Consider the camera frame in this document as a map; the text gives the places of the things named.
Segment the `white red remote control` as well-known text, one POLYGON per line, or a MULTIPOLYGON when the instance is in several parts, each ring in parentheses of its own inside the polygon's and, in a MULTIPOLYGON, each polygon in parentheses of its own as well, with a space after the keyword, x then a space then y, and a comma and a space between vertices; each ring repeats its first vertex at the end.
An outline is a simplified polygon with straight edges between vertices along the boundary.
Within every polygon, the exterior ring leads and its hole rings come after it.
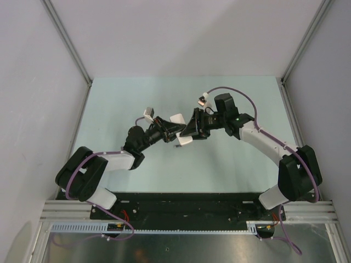
MULTIPOLYGON (((169 120, 171 121, 171 123, 185 125, 185 120, 184 120, 184 117, 181 113, 170 116, 169 120)), ((179 132, 176 133, 176 138, 178 140, 178 144, 175 145, 175 147, 183 147, 183 146, 188 145, 188 144, 193 142, 192 136, 182 137, 180 135, 183 130, 184 130, 184 128, 182 128, 182 130, 180 130, 179 132)))

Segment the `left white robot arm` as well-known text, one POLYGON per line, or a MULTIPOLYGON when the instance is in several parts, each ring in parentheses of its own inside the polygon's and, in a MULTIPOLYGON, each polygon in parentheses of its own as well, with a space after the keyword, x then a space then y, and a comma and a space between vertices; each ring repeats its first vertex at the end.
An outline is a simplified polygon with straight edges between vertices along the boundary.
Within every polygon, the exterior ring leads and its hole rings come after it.
POLYGON ((93 152, 81 146, 57 173, 55 183, 65 190, 67 199, 102 207, 104 215, 115 219, 120 215, 121 205, 116 202, 115 194, 99 186, 103 174, 138 168, 145 158, 144 150, 161 140, 168 143, 178 139, 185 126, 180 113, 171 116, 169 121, 156 117, 147 130, 138 125, 131 127, 119 151, 93 152))

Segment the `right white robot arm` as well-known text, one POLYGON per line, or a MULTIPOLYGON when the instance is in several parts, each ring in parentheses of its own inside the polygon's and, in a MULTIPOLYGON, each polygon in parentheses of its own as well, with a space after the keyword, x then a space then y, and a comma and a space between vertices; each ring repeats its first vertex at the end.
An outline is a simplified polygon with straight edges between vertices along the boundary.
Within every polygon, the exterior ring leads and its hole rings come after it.
POLYGON ((193 115, 177 137, 206 139, 211 130, 224 129, 229 136, 242 140, 265 154, 278 167, 278 182, 261 193, 258 203, 253 206, 253 214, 265 220, 273 213, 273 208, 287 202, 295 202, 310 191, 314 191, 314 201, 319 200, 318 186, 322 176, 314 150, 305 145, 283 142, 260 128, 256 119, 246 113, 240 113, 229 93, 214 98, 216 111, 206 109, 208 94, 199 99, 203 108, 195 108, 193 115))

